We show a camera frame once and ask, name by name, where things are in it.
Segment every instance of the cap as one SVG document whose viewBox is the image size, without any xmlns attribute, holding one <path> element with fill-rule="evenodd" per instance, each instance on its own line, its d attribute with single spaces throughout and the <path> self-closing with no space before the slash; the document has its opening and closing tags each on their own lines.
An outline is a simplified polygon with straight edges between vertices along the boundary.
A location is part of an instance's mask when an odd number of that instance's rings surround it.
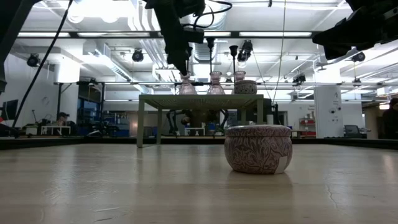
<svg viewBox="0 0 398 224">
<path fill-rule="evenodd" d="M 398 103 L 398 98 L 393 98 L 390 101 L 390 107 L 393 107 L 394 105 L 396 105 Z"/>
<path fill-rule="evenodd" d="M 66 117 L 66 118 L 68 118 L 69 117 L 69 114 L 67 114 L 67 113 L 64 113 L 64 112 L 60 112 L 59 114 L 58 114 L 58 118 L 59 117 Z"/>
</svg>

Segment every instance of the pink bowl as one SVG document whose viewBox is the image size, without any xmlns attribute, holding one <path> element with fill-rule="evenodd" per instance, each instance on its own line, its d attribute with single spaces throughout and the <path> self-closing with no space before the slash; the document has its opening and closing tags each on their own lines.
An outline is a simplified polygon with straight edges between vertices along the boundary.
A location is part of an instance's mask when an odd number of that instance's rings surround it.
<svg viewBox="0 0 398 224">
<path fill-rule="evenodd" d="M 238 172 L 283 173 L 292 160 L 290 135 L 290 128 L 279 125 L 231 127 L 226 130 L 226 160 Z"/>
</svg>

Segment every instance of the spotlight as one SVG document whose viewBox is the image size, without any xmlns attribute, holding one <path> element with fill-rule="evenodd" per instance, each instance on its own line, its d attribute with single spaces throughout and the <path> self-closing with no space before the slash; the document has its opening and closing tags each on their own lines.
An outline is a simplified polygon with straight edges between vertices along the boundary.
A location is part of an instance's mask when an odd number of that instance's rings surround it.
<svg viewBox="0 0 398 224">
<path fill-rule="evenodd" d="M 142 49 L 134 49 L 134 53 L 132 54 L 132 60 L 134 62 L 141 62 L 144 59 L 144 54 L 142 54 Z"/>
<path fill-rule="evenodd" d="M 305 81 L 307 80 L 305 79 L 305 75 L 303 73 L 293 79 L 293 83 L 303 83 Z"/>
<path fill-rule="evenodd" d="M 38 67 L 38 63 L 40 62 L 39 60 L 39 55 L 38 54 L 31 54 L 30 57 L 27 59 L 26 63 L 30 67 Z"/>
<path fill-rule="evenodd" d="M 355 78 L 353 83 L 362 83 L 360 78 Z"/>
<path fill-rule="evenodd" d="M 239 62 L 247 61 L 251 56 L 252 50 L 253 50 L 253 44 L 251 43 L 251 40 L 245 40 L 242 49 L 239 51 L 238 61 Z"/>
<path fill-rule="evenodd" d="M 353 58 L 351 59 L 353 62 L 363 62 L 365 61 L 366 56 L 363 52 L 356 54 L 353 56 Z"/>
</svg>

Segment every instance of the wooden table surface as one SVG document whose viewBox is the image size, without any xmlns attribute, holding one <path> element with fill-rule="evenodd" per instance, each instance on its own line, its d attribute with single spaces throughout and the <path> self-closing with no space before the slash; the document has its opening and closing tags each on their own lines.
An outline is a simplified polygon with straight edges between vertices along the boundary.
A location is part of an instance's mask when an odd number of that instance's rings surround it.
<svg viewBox="0 0 398 224">
<path fill-rule="evenodd" d="M 284 174 L 233 172 L 223 146 L 0 151 L 4 224 L 397 223 L 398 152 L 294 145 Z"/>
</svg>

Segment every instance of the black cable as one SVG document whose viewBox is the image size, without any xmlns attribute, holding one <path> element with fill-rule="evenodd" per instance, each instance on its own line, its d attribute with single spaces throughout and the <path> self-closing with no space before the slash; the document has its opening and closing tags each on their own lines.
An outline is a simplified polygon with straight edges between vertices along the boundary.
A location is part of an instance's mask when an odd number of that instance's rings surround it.
<svg viewBox="0 0 398 224">
<path fill-rule="evenodd" d="M 69 11 L 69 8 L 70 8 L 70 6 L 72 5 L 72 3 L 73 3 L 73 0 L 69 0 L 69 4 L 68 4 L 68 7 L 67 7 L 67 10 L 65 10 L 65 13 L 64 13 L 64 15 L 63 15 L 63 17 L 62 17 L 61 24 L 60 24 L 60 26 L 59 26 L 59 28 L 58 28 L 58 31 L 57 31 L 57 33 L 55 34 L 55 37 L 54 37 L 53 41 L 51 42 L 51 44 L 50 44 L 50 46 L 49 46 L 49 49 L 48 49 L 47 52 L 45 53 L 44 58 L 43 58 L 42 62 L 40 63 L 40 65 L 39 65 L 39 67 L 38 67 L 38 69 L 37 69 L 37 71 L 36 71 L 35 76 L 33 77 L 33 80 L 31 81 L 31 83 L 30 83 L 28 89 L 26 90 L 26 93 L 25 93 L 25 95 L 24 95 L 24 97 L 23 97 L 23 99 L 22 99 L 22 101 L 21 101 L 21 105 L 20 105 L 19 108 L 18 108 L 18 112 L 17 112 L 17 115 L 16 115 L 16 117 L 15 117 L 15 120 L 14 120 L 14 122 L 13 122 L 13 124 L 12 124 L 12 127 L 13 127 L 13 128 L 15 128 L 15 125 L 17 124 L 19 115 L 21 114 L 22 108 L 24 107 L 24 104 L 25 104 L 25 101 L 26 101 L 27 96 L 29 95 L 30 91 L 32 90 L 32 87 L 33 87 L 33 85 L 35 84 L 36 79 L 37 79 L 37 77 L 39 76 L 40 71 L 42 70 L 45 61 L 47 60 L 47 57 L 49 57 L 50 52 L 51 52 L 52 48 L 54 47 L 55 42 L 56 42 L 57 39 L 58 39 L 58 36 L 59 36 L 60 33 L 61 33 L 63 24 L 65 23 L 65 20 L 67 19 L 68 11 Z"/>
<path fill-rule="evenodd" d="M 222 10 L 220 10 L 220 11 L 213 12 L 212 8 L 209 6 L 211 12 L 206 12 L 206 13 L 203 13 L 202 15 L 198 16 L 197 19 L 195 20 L 195 22 L 194 22 L 193 24 L 183 24 L 182 26 L 183 26 L 183 27 L 192 26 L 193 29 L 196 29 L 197 27 L 198 27 L 198 28 L 202 28 L 202 29 L 209 28 L 209 27 L 211 27 L 211 26 L 213 25 L 213 23 L 214 23 L 214 19 L 215 19 L 214 15 L 215 15 L 215 14 L 223 13 L 223 12 L 226 12 L 226 11 L 232 9 L 232 4 L 231 4 L 230 2 L 216 1 L 216 0 L 209 0 L 209 1 L 215 2 L 215 3 L 218 3 L 218 4 L 224 4 L 224 5 L 227 5 L 227 6 L 229 6 L 229 7 L 226 8 L 226 9 L 222 9 Z M 210 25 L 208 25 L 208 26 L 199 26 L 199 25 L 197 25 L 198 20 L 199 20 L 202 16 L 207 16 L 207 15 L 212 15 L 212 20 L 211 20 Z"/>
<path fill-rule="evenodd" d="M 198 16 L 197 19 L 195 19 L 195 22 L 194 22 L 193 24 L 183 24 L 182 27 L 192 26 L 194 30 L 196 30 L 197 27 L 198 27 L 198 28 L 202 28 L 202 29 L 206 29 L 206 28 L 211 27 L 211 26 L 213 25 L 213 23 L 214 23 L 214 19 L 215 19 L 214 14 L 215 14 L 215 13 L 213 12 L 213 9 L 212 9 L 210 6 L 209 6 L 209 8 L 210 8 L 210 11 L 211 11 L 211 13 L 210 13 L 210 14 L 211 14 L 211 23 L 210 23 L 209 25 L 207 25 L 207 26 L 197 25 L 198 20 L 199 20 L 202 16 L 205 16 L 205 14 L 203 14 L 203 15 L 201 15 L 201 16 Z"/>
<path fill-rule="evenodd" d="M 213 71 L 211 67 L 211 61 L 213 60 L 213 48 L 210 49 L 210 73 Z"/>
</svg>

